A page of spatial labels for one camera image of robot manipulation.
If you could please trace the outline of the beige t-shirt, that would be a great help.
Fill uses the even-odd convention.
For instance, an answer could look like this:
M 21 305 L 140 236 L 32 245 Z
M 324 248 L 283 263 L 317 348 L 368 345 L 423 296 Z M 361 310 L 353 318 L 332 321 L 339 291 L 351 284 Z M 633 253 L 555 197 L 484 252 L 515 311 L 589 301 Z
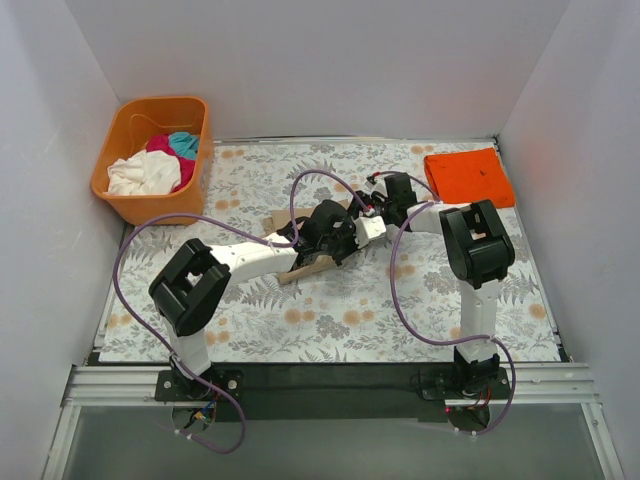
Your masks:
M 300 217 L 300 216 L 308 216 L 309 214 L 311 214 L 313 212 L 314 209 L 301 209 L 299 211 L 295 211 L 294 212 L 295 219 L 297 217 Z M 274 233 L 277 233 L 279 235 L 279 229 L 283 228 L 289 221 L 292 221 L 291 219 L 289 219 L 287 223 L 284 223 L 284 218 L 285 218 L 285 216 L 284 216 L 284 212 L 283 211 L 280 211 L 280 212 L 274 211 L 272 213 L 270 224 L 268 224 L 267 221 L 263 222 L 264 227 L 265 227 L 265 231 L 268 232 L 268 233 L 274 232 Z M 292 282 L 294 280 L 298 280 L 298 279 L 301 279 L 303 277 L 309 276 L 311 274 L 318 273 L 318 272 L 321 272 L 321 271 L 324 271 L 324 270 L 328 270 L 330 268 L 333 268 L 333 267 L 337 266 L 334 263 L 334 261 L 328 256 L 320 256 L 312 265 L 305 266 L 305 267 L 302 267 L 302 268 L 296 268 L 295 267 L 295 261 L 294 261 L 293 267 L 288 272 L 280 273 L 278 275 L 278 281 L 281 284 L 290 283 L 290 282 Z

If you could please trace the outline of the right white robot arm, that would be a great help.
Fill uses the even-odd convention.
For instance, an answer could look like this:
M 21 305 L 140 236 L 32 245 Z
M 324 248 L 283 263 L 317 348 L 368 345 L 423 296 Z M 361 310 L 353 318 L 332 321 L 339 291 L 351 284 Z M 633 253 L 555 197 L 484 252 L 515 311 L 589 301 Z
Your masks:
M 515 250 L 494 204 L 481 200 L 452 205 L 420 203 L 412 188 L 414 178 L 404 172 L 382 171 L 367 177 L 372 186 L 359 197 L 397 233 L 390 258 L 390 290 L 396 313 L 408 332 L 430 346 L 451 346 L 451 383 L 464 397 L 475 397 L 499 377 L 500 356 L 512 357 L 496 336 L 497 297 Z M 440 234 L 449 267 L 458 281 L 461 298 L 460 337 L 435 340 L 421 335 L 405 316 L 396 287 L 396 260 L 405 233 Z

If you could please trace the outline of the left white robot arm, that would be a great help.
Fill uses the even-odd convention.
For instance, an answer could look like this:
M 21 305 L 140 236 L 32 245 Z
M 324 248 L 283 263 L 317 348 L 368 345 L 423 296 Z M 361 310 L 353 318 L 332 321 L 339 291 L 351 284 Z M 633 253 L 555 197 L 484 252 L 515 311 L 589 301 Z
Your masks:
M 205 328 L 227 288 L 267 274 L 295 272 L 320 257 L 339 265 L 384 233 L 380 218 L 325 200 L 310 215 L 289 221 L 258 243 L 185 242 L 149 287 L 169 330 L 174 382 L 193 400 L 211 392 Z

